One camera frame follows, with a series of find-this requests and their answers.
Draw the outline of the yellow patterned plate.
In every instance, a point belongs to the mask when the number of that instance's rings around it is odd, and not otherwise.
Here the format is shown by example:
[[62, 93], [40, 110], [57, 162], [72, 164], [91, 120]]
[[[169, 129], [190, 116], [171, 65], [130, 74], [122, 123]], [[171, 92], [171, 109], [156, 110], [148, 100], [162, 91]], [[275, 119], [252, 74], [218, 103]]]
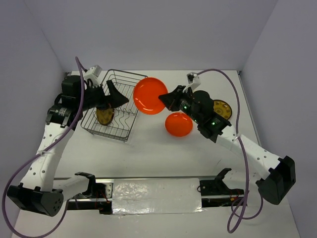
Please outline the yellow patterned plate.
[[106, 110], [96, 109], [96, 117], [101, 125], [109, 125], [114, 117], [114, 109], [108, 108]]
[[225, 101], [214, 100], [213, 103], [213, 109], [218, 115], [222, 116], [226, 120], [229, 120], [232, 117], [232, 108]]

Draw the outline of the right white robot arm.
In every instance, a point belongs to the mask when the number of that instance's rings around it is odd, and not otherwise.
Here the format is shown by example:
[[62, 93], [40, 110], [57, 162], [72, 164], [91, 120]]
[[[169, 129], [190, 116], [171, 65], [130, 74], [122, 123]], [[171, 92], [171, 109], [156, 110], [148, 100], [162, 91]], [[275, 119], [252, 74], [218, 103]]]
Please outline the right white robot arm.
[[189, 116], [202, 136], [238, 157], [246, 157], [260, 175], [256, 185], [262, 198], [271, 204], [280, 204], [296, 182], [294, 160], [288, 156], [281, 158], [238, 134], [227, 119], [214, 111], [214, 102], [206, 91], [185, 92], [183, 89], [177, 86], [158, 98], [168, 110], [182, 111]]

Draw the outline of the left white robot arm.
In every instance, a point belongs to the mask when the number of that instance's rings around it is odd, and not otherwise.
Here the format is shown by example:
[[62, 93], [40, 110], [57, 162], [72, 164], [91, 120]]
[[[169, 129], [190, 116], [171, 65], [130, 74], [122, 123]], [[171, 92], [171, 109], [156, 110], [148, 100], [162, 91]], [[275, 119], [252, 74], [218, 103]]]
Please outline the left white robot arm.
[[49, 108], [45, 132], [36, 160], [18, 186], [11, 185], [7, 196], [22, 210], [55, 216], [63, 202], [82, 194], [87, 198], [97, 193], [96, 177], [77, 172], [58, 186], [53, 185], [56, 169], [64, 149], [72, 137], [83, 112], [88, 109], [115, 109], [129, 102], [115, 87], [106, 81], [108, 94], [101, 84], [82, 81], [79, 75], [65, 77], [62, 92]]

